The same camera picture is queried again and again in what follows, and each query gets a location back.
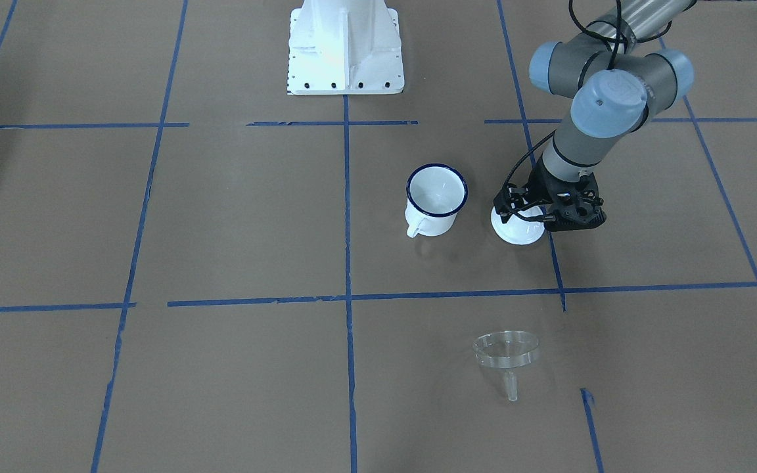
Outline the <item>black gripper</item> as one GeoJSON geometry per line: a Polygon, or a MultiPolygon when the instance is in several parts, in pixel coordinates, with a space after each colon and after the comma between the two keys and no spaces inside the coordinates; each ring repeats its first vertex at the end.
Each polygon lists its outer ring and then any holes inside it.
{"type": "Polygon", "coordinates": [[[577,181],[566,181],[553,175],[540,159],[532,168],[528,182],[519,187],[503,185],[493,198],[493,209],[501,219],[519,216],[534,206],[550,206],[556,208],[581,206],[577,181]]]}

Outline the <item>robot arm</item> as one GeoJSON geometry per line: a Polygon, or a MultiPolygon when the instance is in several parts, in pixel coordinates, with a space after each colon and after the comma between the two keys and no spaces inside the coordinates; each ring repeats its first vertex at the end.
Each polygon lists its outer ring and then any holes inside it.
{"type": "Polygon", "coordinates": [[[502,223],[519,219],[548,231],[594,229],[606,221],[595,168],[616,143],[671,108],[691,89],[691,61],[677,50],[634,56],[660,39],[692,1],[618,1],[577,36],[541,45],[528,67],[532,83],[569,98],[570,111],[541,139],[525,185],[506,179],[493,198],[502,223]]]}

